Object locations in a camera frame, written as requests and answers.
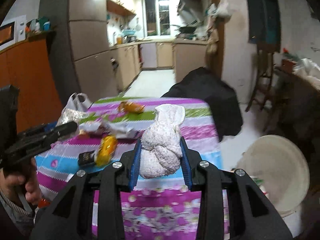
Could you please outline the grey jacket left forearm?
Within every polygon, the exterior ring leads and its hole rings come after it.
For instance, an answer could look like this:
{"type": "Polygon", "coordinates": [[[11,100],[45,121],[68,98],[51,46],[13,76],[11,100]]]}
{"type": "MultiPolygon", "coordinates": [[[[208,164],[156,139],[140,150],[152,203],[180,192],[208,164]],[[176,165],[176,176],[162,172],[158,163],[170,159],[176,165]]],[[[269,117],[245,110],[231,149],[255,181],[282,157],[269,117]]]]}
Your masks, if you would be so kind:
{"type": "Polygon", "coordinates": [[[34,209],[15,194],[14,200],[1,191],[1,226],[9,229],[14,239],[29,239],[34,228],[34,209]]]}

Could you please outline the person's left hand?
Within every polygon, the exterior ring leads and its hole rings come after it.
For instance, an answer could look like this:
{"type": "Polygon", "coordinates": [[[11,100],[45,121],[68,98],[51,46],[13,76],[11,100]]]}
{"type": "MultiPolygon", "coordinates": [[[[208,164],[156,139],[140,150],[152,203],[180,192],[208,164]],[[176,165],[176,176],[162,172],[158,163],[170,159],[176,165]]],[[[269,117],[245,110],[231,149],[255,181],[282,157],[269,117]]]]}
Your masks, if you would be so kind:
{"type": "Polygon", "coordinates": [[[25,200],[32,205],[37,205],[42,197],[35,158],[30,159],[27,170],[22,173],[8,173],[1,168],[1,192],[16,205],[22,205],[16,189],[20,189],[25,200]]]}

